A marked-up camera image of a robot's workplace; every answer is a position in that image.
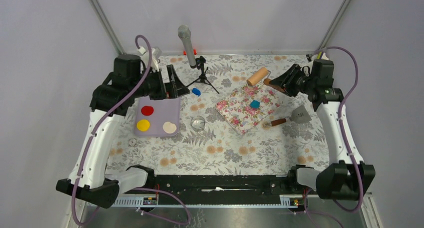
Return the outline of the wooden rolling pin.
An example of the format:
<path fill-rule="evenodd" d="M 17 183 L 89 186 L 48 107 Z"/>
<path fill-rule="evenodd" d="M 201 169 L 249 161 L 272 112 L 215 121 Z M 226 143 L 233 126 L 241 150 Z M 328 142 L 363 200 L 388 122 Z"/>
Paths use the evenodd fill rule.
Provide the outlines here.
<path fill-rule="evenodd" d="M 246 80 L 246 84 L 249 88 L 259 87 L 265 79 L 270 78 L 271 74 L 272 71 L 263 66 Z"/>

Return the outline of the floral cutting board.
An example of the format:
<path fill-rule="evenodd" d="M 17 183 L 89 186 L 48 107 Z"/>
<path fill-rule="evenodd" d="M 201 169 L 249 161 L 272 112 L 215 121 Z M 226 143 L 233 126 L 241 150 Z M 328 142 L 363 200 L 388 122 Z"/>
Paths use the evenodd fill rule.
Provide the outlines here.
<path fill-rule="evenodd" d="M 218 101 L 215 109 L 239 135 L 245 135 L 280 108 L 284 98 L 282 93 L 269 86 L 262 84 L 251 88 L 246 84 Z M 250 107 L 253 100 L 260 102 L 258 109 Z"/>

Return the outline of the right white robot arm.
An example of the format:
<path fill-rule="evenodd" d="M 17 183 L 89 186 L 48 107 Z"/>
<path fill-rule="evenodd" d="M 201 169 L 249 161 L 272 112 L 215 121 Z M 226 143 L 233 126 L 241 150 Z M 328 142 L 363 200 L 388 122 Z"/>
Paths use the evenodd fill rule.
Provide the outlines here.
<path fill-rule="evenodd" d="M 328 146 L 329 166 L 322 171 L 305 165 L 292 167 L 286 181 L 287 189 L 299 194 L 310 188 L 324 200 L 359 201 L 376 176 L 375 168 L 365 164 L 353 140 L 345 97 L 341 89 L 333 86 L 333 61 L 315 59 L 309 67 L 309 75 L 300 65 L 293 64 L 284 74 L 263 81 L 288 97 L 296 97 L 299 93 L 307 95 Z"/>

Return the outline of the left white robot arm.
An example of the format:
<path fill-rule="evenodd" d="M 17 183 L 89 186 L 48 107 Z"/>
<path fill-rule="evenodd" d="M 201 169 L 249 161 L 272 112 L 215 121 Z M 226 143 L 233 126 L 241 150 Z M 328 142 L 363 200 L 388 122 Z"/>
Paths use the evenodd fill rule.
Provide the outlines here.
<path fill-rule="evenodd" d="M 108 209 L 120 194 L 136 188 L 144 194 L 154 190 L 152 168 L 132 165 L 118 174 L 105 173 L 117 127 L 136 99 L 170 102 L 190 93 L 172 64 L 166 66 L 169 82 L 163 82 L 162 71 L 148 61 L 135 54 L 114 59 L 113 71 L 92 93 L 89 126 L 79 160 L 67 178 L 57 181 L 58 192 Z"/>

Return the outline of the blue dough piece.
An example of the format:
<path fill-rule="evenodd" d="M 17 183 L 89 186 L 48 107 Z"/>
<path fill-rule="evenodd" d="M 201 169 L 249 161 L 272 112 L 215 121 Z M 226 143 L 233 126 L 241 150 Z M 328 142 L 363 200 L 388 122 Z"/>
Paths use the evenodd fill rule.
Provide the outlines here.
<path fill-rule="evenodd" d="M 198 96 L 198 97 L 200 97 L 201 96 L 201 91 L 199 90 L 199 89 L 197 89 L 197 88 L 193 88 L 192 90 L 192 93 L 194 94 L 194 95 L 196 95 L 196 96 Z"/>

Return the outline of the red dough disc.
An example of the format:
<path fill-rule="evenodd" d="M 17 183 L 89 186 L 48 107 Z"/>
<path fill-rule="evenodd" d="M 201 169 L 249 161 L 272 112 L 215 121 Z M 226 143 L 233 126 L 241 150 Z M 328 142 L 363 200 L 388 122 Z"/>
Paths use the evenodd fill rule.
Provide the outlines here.
<path fill-rule="evenodd" d="M 141 114 L 143 115 L 143 116 L 151 116 L 153 113 L 154 113 L 154 108 L 152 107 L 152 106 L 147 106 L 147 105 L 145 105 L 145 106 L 143 106 L 141 109 L 140 109 L 140 111 L 141 111 Z"/>

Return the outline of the beige dough disc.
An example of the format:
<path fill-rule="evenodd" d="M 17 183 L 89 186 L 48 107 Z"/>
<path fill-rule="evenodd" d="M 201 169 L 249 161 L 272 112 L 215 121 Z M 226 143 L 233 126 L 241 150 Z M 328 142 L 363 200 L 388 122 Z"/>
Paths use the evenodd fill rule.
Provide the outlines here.
<path fill-rule="evenodd" d="M 174 134 L 177 131 L 177 126 L 175 123 L 172 123 L 170 121 L 166 121 L 163 125 L 162 125 L 162 129 L 165 133 L 167 134 Z"/>

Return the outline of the yellow dough disc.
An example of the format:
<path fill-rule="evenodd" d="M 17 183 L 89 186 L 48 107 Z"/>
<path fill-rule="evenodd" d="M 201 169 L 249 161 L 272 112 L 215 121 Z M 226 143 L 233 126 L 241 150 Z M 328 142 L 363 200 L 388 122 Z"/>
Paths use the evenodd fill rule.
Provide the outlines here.
<path fill-rule="evenodd" d="M 151 123 L 147 119 L 141 119 L 136 123 L 136 128 L 140 132 L 146 132 L 150 129 Z"/>

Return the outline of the purple tray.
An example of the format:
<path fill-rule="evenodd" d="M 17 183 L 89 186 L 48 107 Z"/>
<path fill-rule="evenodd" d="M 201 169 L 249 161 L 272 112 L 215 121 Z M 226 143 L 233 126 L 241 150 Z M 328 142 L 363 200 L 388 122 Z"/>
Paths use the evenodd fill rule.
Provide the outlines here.
<path fill-rule="evenodd" d="M 150 116 L 144 116 L 141 114 L 141 108 L 143 106 L 151 106 L 154 108 L 154 113 Z M 146 138 L 146 137 L 173 137 L 179 132 L 180 127 L 180 108 L 181 99 L 163 99 L 163 100 L 151 100 L 148 96 L 141 97 L 136 106 L 134 128 L 133 133 L 135 136 Z M 146 132 L 137 130 L 136 123 L 139 120 L 148 120 L 150 122 L 150 128 Z M 171 122 L 176 124 L 177 130 L 173 134 L 167 134 L 163 130 L 163 124 L 165 122 Z"/>

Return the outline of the black microphone tripod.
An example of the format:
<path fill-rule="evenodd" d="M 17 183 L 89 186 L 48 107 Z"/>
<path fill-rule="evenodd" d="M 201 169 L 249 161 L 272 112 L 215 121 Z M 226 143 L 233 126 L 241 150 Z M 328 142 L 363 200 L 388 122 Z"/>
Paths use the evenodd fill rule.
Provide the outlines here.
<path fill-rule="evenodd" d="M 217 94 L 220 94 L 220 92 L 213 86 L 213 84 L 208 80 L 206 71 L 209 69 L 209 67 L 205 67 L 206 59 L 203 56 L 199 56 L 195 59 L 196 61 L 196 68 L 201 71 L 201 74 L 198 76 L 198 78 L 191 83 L 187 85 L 187 87 L 190 87 L 194 83 L 204 84 L 212 87 Z"/>

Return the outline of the white clip in corner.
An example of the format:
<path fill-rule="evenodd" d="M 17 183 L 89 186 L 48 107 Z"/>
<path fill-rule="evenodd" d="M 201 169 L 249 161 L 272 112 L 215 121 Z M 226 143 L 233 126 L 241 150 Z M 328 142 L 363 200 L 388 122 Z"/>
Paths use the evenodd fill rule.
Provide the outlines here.
<path fill-rule="evenodd" d="M 321 60 L 327 60 L 327 61 L 330 60 L 330 58 L 327 56 L 326 52 L 321 52 L 319 58 Z"/>

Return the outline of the red clip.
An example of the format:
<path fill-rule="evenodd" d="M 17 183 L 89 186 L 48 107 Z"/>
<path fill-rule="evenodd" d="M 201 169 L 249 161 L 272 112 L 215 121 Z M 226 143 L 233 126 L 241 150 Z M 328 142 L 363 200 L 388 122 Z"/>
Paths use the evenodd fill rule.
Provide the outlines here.
<path fill-rule="evenodd" d="M 193 54 L 194 54 L 194 55 L 197 55 L 197 51 L 196 51 L 196 49 L 193 49 Z"/>

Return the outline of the grey microphone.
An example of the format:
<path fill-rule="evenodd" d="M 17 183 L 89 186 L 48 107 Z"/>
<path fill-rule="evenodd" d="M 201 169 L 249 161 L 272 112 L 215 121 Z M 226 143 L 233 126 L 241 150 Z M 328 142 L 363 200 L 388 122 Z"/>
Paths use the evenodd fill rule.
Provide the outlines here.
<path fill-rule="evenodd" d="M 191 41 L 191 31 L 187 25 L 180 25 L 177 30 L 178 37 L 180 38 L 188 63 L 192 69 L 197 67 L 197 62 L 194 54 L 194 49 Z"/>

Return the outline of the floral tablecloth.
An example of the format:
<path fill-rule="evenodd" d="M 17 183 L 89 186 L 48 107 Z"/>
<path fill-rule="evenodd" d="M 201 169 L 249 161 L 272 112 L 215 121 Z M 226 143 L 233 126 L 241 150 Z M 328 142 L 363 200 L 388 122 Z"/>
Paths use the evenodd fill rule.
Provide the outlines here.
<path fill-rule="evenodd" d="M 304 105 L 308 123 L 288 122 L 271 128 L 260 123 L 246 134 L 238 134 L 218 113 L 215 105 L 259 68 L 277 77 L 292 64 L 305 64 L 304 55 L 208 55 L 207 78 L 219 91 L 194 83 L 201 96 L 185 95 L 180 102 L 179 131 L 170 137 L 134 135 L 136 108 L 129 109 L 118 128 L 109 152 L 106 171 L 122 172 L 130 166 L 152 168 L 157 175 L 284 175 L 294 165 L 322 171 L 329 165 L 329 150 L 323 126 L 304 94 L 285 95 L 283 104 L 264 122 L 290 115 Z M 194 131 L 191 119 L 202 116 L 205 128 Z"/>

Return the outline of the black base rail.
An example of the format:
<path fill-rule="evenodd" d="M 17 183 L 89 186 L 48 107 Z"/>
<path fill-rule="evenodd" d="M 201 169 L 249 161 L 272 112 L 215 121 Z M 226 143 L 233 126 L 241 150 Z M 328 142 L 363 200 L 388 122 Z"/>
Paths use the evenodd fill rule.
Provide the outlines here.
<path fill-rule="evenodd" d="M 309 189 L 282 175 L 156 175 L 150 188 L 185 205 L 276 206 L 282 198 L 302 198 Z"/>

